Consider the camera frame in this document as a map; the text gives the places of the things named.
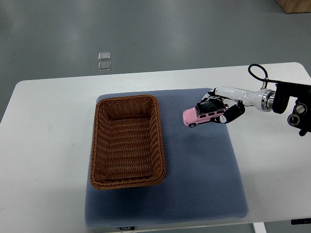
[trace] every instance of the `toy car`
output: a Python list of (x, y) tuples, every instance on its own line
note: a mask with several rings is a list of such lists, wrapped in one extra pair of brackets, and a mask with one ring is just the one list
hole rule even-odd
[(203, 99), (195, 107), (184, 111), (183, 121), (186, 126), (193, 128), (223, 115), (227, 108), (228, 105), (223, 103), (222, 98)]

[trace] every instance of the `blue mat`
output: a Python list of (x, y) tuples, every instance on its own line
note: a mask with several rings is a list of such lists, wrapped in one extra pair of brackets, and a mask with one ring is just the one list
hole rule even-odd
[(151, 94), (161, 112), (167, 174), (155, 186), (97, 190), (87, 179), (86, 225), (141, 226), (244, 217), (244, 189), (225, 125), (186, 127), (183, 111), (209, 89), (120, 93), (109, 97)]

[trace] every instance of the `robotic arm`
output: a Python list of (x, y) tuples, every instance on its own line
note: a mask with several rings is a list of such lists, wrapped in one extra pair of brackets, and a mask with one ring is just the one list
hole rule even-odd
[[(266, 75), (265, 79), (258, 78), (251, 72), (251, 67), (257, 66), (261, 68)], [(249, 73), (263, 82), (260, 91), (248, 91), (230, 87), (216, 87), (209, 91), (204, 99), (210, 97), (222, 97), (230, 99), (237, 104), (228, 108), (222, 116), (211, 119), (216, 123), (230, 123), (240, 117), (245, 112), (245, 106), (254, 106), (259, 111), (273, 111), (278, 114), (284, 113), (287, 108), (290, 96), (296, 97), (296, 105), (293, 113), (287, 118), (289, 125), (300, 129), (299, 135), (304, 136), (307, 132), (311, 132), (311, 86), (297, 83), (287, 83), (275, 80), (269, 80), (267, 71), (260, 65), (252, 64), (248, 68)], [(276, 91), (267, 89), (267, 83), (276, 83)]]

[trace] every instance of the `concrete floor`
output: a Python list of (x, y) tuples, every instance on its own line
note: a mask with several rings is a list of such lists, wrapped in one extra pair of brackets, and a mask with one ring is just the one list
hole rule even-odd
[[(0, 119), (22, 80), (283, 62), (311, 75), (310, 38), (311, 13), (287, 15), (275, 0), (0, 0)], [(100, 51), (111, 52), (110, 71), (97, 70)], [(266, 228), (311, 232), (290, 221)]]

